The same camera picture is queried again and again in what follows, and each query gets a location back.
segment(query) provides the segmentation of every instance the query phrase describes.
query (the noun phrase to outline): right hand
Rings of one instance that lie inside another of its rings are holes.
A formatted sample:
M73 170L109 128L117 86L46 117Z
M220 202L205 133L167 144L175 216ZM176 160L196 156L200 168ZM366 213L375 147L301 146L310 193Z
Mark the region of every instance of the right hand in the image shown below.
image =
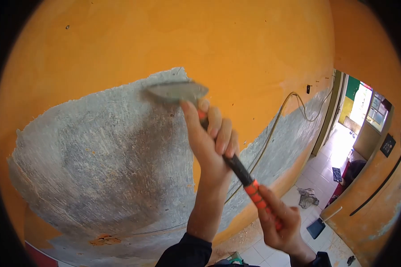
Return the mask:
M264 233L264 243L281 250L290 256L300 254L305 242L300 235L301 217L297 207L288 207L264 185L259 186L259 193L269 204L272 212L282 221L282 229L277 231L274 216L265 209L258 210L258 218Z
M228 186L233 171L225 164L223 156L239 155L238 133L232 129L232 121L222 118L220 110L210 107L208 100L200 99L198 109L207 113L209 120L205 131L199 121L198 109L187 101L181 101L180 105L186 120L188 142L201 167L201 181L210 186Z

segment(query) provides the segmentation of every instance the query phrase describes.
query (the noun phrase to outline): dustpan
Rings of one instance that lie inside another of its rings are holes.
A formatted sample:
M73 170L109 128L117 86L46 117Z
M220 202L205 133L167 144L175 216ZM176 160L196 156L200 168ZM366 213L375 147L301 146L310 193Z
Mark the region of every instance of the dustpan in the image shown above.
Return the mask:
M309 234L312 236L313 239L316 239L319 234L325 229L325 223L328 219L330 219L332 216L336 215L337 212L339 212L343 207L340 207L338 210L336 210L333 214L331 214L328 218L325 220L322 220L321 218L318 218L316 221L314 221L311 225L307 227L307 231Z

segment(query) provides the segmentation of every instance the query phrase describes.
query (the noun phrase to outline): wire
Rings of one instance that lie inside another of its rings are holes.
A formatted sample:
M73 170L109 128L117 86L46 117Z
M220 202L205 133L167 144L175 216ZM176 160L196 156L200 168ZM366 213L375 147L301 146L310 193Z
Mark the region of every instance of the wire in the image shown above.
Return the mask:
M283 109L285 108L285 105L286 105L286 103L288 102L288 100L289 100L292 96L296 96L296 97L297 97L297 103L298 103L299 100L300 100L300 101L301 101L301 104L302 104L302 106L303 106L303 112L302 112L303 117L304 117L307 121L313 122L313 121L315 121L315 120L319 117L319 115L321 114L322 106L324 105L325 101L327 100L327 98L330 96L330 94L331 94L332 92L333 92L333 88L331 88L331 90L330 90L330 92L328 93L328 95L327 95L327 96L324 98L324 100L322 101L321 106L319 107L319 110L318 110L318 114L317 114L317 115L315 116L315 118L312 119L312 120L309 120L309 119L307 118L306 106L305 106L305 103L303 103L303 100L301 100L300 95L299 95L298 93L296 93L296 92L291 92L291 93L289 93L289 95L288 95L288 96L286 97L286 99L283 101L283 103L282 103L282 105L281 105L281 107L280 107L280 109L279 109L278 115L277 115L277 117L276 117L275 122L273 123L272 129L270 130L270 133L269 133L269 135L268 135L268 137L267 137L267 140L266 140L265 144L263 145L263 149L262 149L262 151L261 151L260 157L258 157L257 161L255 162L254 166L252 167L252 169L251 169L251 171L250 171L250 174L252 174L252 172L254 171L254 169L257 167L257 164L260 162L261 158L263 157L264 152L266 151L266 148L267 148L267 146L269 145L270 139L272 138L272 134L273 134L273 132L275 131L276 125L278 124L278 121L279 121L279 119L280 119L281 113L282 113ZM239 191L239 189L241 189L241 187L242 187L242 184L240 184L240 185L238 186L238 188L235 190L235 192L233 192L233 193L230 195L230 197L225 201L225 204L227 204L227 203L232 199L232 197L233 197L234 195L236 195L236 193Z

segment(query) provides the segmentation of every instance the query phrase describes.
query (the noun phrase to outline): green wall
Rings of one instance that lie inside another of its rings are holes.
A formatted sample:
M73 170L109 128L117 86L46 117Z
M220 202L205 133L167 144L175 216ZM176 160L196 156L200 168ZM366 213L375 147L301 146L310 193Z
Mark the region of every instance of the green wall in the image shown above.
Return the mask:
M360 87L360 81L355 79L352 76L349 76L348 80L348 88L346 90L346 96L352 101L355 101L355 94L357 93L358 89Z

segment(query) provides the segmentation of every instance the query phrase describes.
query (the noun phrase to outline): gray cement wall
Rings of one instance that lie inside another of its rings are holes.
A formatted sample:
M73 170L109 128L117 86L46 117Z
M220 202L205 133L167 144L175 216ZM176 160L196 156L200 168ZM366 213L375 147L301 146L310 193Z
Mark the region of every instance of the gray cement wall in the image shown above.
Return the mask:
M181 67L155 73L57 105L17 131L10 179L30 208L63 233L50 240L53 249L42 251L75 266L139 266L179 241L196 196L188 187L193 155L184 116L176 106L155 103L143 88L185 80ZM308 114L316 115L326 94L306 104ZM279 120L253 172L260 183L271 184L292 166L314 138L326 106L312 123L299 109ZM241 152L247 167L274 120ZM234 176L228 197L238 186ZM225 205L219 231L249 201L239 189ZM120 243L92 246L100 234Z

